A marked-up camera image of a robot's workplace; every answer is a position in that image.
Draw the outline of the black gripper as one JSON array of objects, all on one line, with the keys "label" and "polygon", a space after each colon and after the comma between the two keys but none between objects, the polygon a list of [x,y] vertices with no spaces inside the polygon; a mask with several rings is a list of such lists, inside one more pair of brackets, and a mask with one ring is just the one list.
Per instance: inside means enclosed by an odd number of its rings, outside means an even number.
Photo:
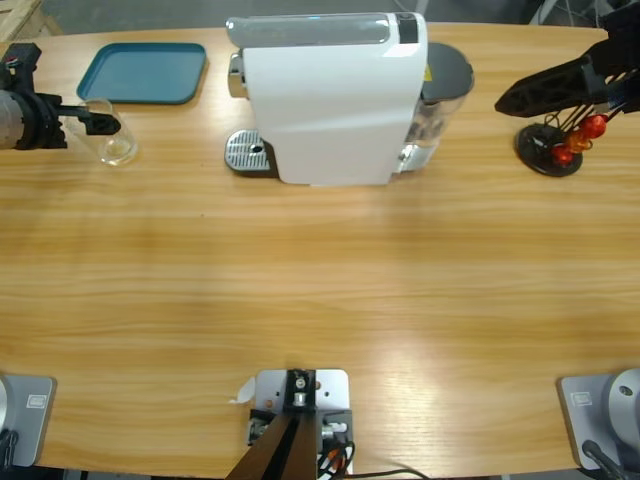
[{"label": "black gripper", "polygon": [[639,13],[611,12],[600,18],[607,39],[593,44],[584,56],[516,81],[496,101],[499,113],[530,118],[593,101],[598,75],[624,75],[608,87],[610,108],[639,110]]},{"label": "black gripper", "polygon": [[60,116],[82,119],[88,136],[112,136],[120,132],[120,121],[111,114],[88,113],[85,107],[62,104],[58,95],[19,93],[23,133],[19,150],[66,149]]}]

